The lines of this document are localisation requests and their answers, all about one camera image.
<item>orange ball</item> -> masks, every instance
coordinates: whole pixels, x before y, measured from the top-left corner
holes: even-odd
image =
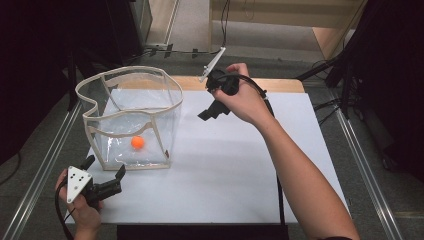
[[[144,138],[140,137],[140,136],[134,136],[131,139],[131,145],[133,146],[133,148],[135,149],[140,149],[144,146]]]

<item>forearm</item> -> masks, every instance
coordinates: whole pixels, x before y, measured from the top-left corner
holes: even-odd
[[[274,118],[254,124],[265,139],[284,194],[307,236],[357,238],[342,201]]]

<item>wooden panel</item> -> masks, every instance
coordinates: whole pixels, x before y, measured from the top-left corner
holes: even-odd
[[[363,0],[233,0],[228,21],[338,28]],[[225,0],[211,0],[212,20],[221,20]]]
[[[354,5],[351,12],[346,16],[341,16],[333,28],[313,28],[324,59],[332,58],[337,54],[338,49],[342,49],[343,39],[359,21],[366,2],[366,0],[352,2]]]
[[[225,2],[210,0],[210,21],[221,20]],[[228,21],[313,27],[324,59],[330,59],[359,20],[366,2],[367,0],[233,0]]]
[[[206,81],[199,82],[199,78],[195,76],[172,76],[184,91],[206,91]],[[303,85],[296,79],[266,79],[253,78],[253,80],[264,90],[268,92],[289,92],[304,93]],[[132,82],[123,82],[119,84],[119,88],[125,89],[163,89],[163,84],[154,81],[142,79]]]
[[[153,21],[146,44],[165,47],[168,45],[179,0],[150,0],[149,3]]]
[[[194,76],[172,76],[177,81],[183,90],[190,91],[206,91],[206,81],[199,82],[198,77]],[[269,92],[290,92],[304,93],[302,82],[296,79],[266,79],[253,78],[253,80],[264,90]]]

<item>transparent container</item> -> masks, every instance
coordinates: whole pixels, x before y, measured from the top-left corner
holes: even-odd
[[[122,164],[128,170],[170,167],[183,93],[165,71],[123,67],[85,79],[75,91],[103,170],[118,170]],[[137,136],[141,144],[132,143]]]

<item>person's arm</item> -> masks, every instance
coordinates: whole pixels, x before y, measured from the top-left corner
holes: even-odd
[[[67,175],[68,170],[65,169],[60,174],[57,183],[56,189],[59,184]],[[67,190],[66,187],[63,187],[59,192],[60,198],[66,203]],[[87,204],[83,195],[78,195],[74,202],[67,204],[69,212],[72,212],[72,218],[75,220],[76,232],[74,239],[75,240],[91,240],[96,239],[97,233],[100,230],[101,220],[100,214],[96,209],[90,207]]]
[[[227,70],[248,76],[245,64],[233,64]],[[336,192],[271,115],[252,86],[240,81],[236,95],[228,96],[216,90],[213,96],[261,133],[287,201],[308,238],[343,236],[359,239],[350,215]]]

